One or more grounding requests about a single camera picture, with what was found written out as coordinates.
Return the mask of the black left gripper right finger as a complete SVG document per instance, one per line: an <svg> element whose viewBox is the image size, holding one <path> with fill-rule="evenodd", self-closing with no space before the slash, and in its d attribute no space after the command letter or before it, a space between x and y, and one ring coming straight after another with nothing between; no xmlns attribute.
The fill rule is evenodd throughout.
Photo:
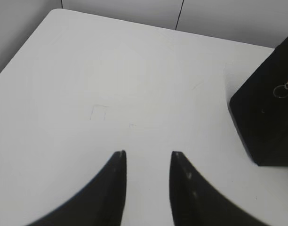
<svg viewBox="0 0 288 226"><path fill-rule="evenodd" d="M262 226L220 194L179 151L171 154L169 199L176 226Z"/></svg>

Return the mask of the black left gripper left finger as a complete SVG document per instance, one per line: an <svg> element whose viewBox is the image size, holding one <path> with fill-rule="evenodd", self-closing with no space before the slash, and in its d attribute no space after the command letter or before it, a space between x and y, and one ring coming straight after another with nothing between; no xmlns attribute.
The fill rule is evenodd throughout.
<svg viewBox="0 0 288 226"><path fill-rule="evenodd" d="M119 226L127 190L127 155L116 151L78 193L33 226Z"/></svg>

